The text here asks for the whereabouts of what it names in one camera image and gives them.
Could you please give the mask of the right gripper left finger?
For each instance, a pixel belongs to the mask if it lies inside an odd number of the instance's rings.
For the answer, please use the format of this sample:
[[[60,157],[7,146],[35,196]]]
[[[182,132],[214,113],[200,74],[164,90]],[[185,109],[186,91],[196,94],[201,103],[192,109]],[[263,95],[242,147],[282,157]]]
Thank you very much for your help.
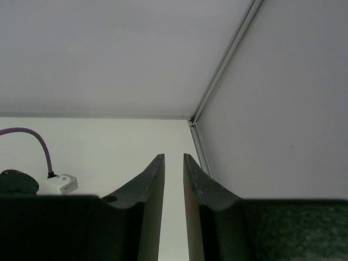
[[[158,260],[165,185],[165,156],[103,197],[106,232],[101,260]]]

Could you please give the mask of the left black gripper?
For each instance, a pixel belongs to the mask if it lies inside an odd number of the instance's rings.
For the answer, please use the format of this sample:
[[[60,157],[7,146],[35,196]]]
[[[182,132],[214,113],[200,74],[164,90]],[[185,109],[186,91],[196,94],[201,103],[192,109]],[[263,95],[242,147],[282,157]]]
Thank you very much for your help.
[[[30,175],[18,170],[1,172],[1,195],[36,195],[38,182]]]

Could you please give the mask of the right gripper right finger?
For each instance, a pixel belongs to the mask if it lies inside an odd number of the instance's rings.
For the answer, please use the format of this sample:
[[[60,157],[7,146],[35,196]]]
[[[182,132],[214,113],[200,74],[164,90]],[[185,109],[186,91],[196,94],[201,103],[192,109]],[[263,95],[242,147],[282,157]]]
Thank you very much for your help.
[[[190,260],[243,260],[240,197],[206,174],[190,154],[183,159]]]

